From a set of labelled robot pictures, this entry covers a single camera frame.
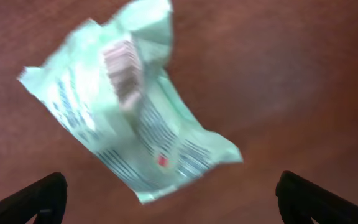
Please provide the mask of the mint green wrapper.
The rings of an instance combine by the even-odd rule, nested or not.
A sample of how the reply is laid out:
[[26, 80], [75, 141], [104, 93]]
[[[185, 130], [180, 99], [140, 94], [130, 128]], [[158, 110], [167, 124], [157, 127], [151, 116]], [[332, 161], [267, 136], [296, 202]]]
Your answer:
[[82, 23], [18, 78], [141, 203], [242, 162], [237, 146], [202, 127], [165, 71], [172, 13], [169, 0], [131, 1], [104, 24]]

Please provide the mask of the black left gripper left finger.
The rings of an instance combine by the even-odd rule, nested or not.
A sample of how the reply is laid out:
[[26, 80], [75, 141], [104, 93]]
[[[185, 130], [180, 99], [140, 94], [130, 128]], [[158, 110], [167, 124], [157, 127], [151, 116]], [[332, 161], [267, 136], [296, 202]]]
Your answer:
[[0, 223], [61, 224], [67, 204], [67, 182], [54, 172], [0, 201]]

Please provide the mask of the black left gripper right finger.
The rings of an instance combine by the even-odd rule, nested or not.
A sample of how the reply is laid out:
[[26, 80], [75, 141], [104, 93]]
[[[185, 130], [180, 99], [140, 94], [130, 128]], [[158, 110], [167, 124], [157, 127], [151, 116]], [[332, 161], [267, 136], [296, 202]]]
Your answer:
[[357, 205], [293, 172], [281, 174], [275, 194], [285, 224], [358, 223]]

